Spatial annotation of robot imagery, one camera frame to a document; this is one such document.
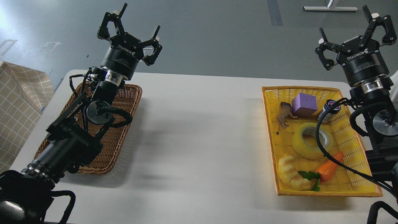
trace yellow plastic basket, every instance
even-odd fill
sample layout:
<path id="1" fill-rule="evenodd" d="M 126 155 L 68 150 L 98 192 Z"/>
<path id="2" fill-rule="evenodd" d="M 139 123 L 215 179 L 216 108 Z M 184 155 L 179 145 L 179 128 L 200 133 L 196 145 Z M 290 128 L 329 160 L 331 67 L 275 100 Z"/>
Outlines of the yellow plastic basket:
<path id="1" fill-rule="evenodd" d="M 309 160 L 301 157 L 292 146 L 292 136 L 298 127 L 307 122 L 317 123 L 317 115 L 322 109 L 326 100 L 339 100 L 343 96 L 339 89 L 314 87 L 314 86 L 272 86 L 262 87 L 265 119 L 267 122 L 269 146 L 271 149 L 272 166 L 274 171 L 275 187 L 278 195 L 300 195 L 300 196 L 356 196 L 356 197 L 379 197 L 383 196 L 381 188 L 362 177 L 338 167 L 332 179 L 319 185 L 320 191 L 297 191 L 285 185 L 278 177 L 277 164 L 279 159 L 285 154 L 290 153 L 295 156 L 294 165 L 298 171 L 314 171 L 317 167 L 327 161 L 327 158 L 319 160 Z M 292 119 L 287 118 L 286 123 L 289 127 L 280 128 L 279 135 L 276 116 L 280 112 L 280 103 L 289 102 L 298 93 L 305 93 L 316 96 L 318 110 L 309 118 Z M 333 136 L 334 146 L 329 151 L 335 155 L 339 151 L 344 152 L 343 163 L 362 173 L 371 175 L 370 168 L 365 156 L 365 147 L 360 136 L 351 128 L 349 116 L 351 115 L 348 107 L 343 106 L 329 124 L 322 125 Z M 305 141 L 316 146 L 315 138 L 304 138 Z"/>

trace orange carrot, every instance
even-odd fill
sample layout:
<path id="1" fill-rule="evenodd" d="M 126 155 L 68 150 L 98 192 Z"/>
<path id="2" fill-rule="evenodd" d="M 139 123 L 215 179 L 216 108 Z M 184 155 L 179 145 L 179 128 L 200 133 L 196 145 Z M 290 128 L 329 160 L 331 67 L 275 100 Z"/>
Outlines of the orange carrot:
<path id="1" fill-rule="evenodd" d="M 343 152 L 339 152 L 336 155 L 334 155 L 333 157 L 341 163 L 343 161 L 343 156 L 344 156 L 344 153 Z M 320 167 L 318 167 L 315 170 L 315 173 L 319 172 L 320 181 L 321 182 L 326 182 L 326 181 L 329 181 L 332 178 L 332 176 L 334 174 L 334 171 L 336 170 L 337 166 L 338 166 L 337 164 L 335 164 L 334 162 L 328 160 L 326 163 L 324 163 Z"/>

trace gray floor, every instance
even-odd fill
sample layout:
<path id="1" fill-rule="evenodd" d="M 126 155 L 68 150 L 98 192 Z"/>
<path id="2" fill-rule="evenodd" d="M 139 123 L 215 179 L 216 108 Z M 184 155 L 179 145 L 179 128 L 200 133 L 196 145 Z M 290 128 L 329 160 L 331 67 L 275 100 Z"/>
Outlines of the gray floor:
<path id="1" fill-rule="evenodd" d="M 0 1 L 0 44 L 17 40 L 0 48 L 0 60 L 47 72 L 57 86 L 71 69 L 100 65 L 109 43 L 96 38 L 98 27 L 105 12 L 120 10 L 123 3 Z M 125 30 L 147 40 L 159 24 L 164 47 L 153 66 L 141 62 L 137 72 L 346 81 L 340 66 L 326 71 L 314 53 L 319 27 L 329 41 L 338 44 L 363 35 L 367 21 L 361 8 L 367 4 L 372 13 L 391 15 L 398 32 L 397 0 L 338 4 L 357 7 L 358 12 L 302 9 L 324 6 L 323 0 L 146 0 L 128 4 L 122 17 Z M 383 31 L 378 28 L 376 40 L 381 40 Z M 398 70 L 398 44 L 383 47 L 381 52 L 393 74 Z M 326 56 L 336 58 L 332 52 Z"/>

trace small can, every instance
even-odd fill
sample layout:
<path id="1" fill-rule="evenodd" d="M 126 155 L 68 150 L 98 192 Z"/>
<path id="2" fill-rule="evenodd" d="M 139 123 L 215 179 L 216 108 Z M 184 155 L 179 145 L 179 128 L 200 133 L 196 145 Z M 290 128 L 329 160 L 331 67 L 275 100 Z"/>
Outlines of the small can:
<path id="1" fill-rule="evenodd" d="M 322 114 L 330 107 L 332 107 L 334 104 L 336 103 L 336 101 L 334 100 L 327 100 L 325 105 L 323 106 L 322 110 L 319 112 L 318 115 L 318 120 L 319 118 L 322 116 Z M 339 111 L 341 110 L 341 106 L 338 106 L 336 108 L 334 108 L 332 111 L 330 111 L 326 117 L 323 119 L 322 124 L 327 124 L 330 122 L 330 120 L 332 120 L 333 116 L 336 115 Z"/>

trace purple foam cube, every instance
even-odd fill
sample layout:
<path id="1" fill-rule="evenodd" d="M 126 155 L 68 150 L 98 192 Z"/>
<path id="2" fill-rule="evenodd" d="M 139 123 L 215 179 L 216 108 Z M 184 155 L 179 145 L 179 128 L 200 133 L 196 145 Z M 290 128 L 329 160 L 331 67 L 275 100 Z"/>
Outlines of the purple foam cube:
<path id="1" fill-rule="evenodd" d="M 292 101 L 293 114 L 300 117 L 309 117 L 316 110 L 316 97 L 299 93 Z"/>

